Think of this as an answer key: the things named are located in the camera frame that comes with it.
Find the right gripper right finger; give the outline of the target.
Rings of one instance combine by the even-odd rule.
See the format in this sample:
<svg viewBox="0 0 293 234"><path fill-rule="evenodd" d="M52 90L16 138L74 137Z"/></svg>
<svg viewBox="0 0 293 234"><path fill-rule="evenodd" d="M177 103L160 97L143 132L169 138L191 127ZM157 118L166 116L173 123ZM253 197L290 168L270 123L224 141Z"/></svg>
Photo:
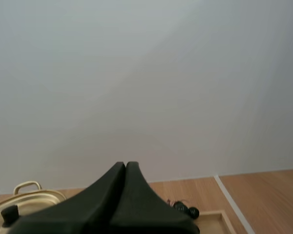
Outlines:
<svg viewBox="0 0 293 234"><path fill-rule="evenodd" d="M125 183L109 221L110 234L198 234L187 214L163 201L145 180L138 162L126 165Z"/></svg>

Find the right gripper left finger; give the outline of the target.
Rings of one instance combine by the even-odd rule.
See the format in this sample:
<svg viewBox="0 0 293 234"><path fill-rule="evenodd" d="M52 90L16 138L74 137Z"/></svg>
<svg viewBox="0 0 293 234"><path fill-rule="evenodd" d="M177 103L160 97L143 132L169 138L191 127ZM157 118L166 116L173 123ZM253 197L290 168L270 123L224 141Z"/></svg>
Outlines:
<svg viewBox="0 0 293 234"><path fill-rule="evenodd" d="M115 163L95 183L77 195L39 212L22 217L11 234L100 234L120 200L126 167Z"/></svg>

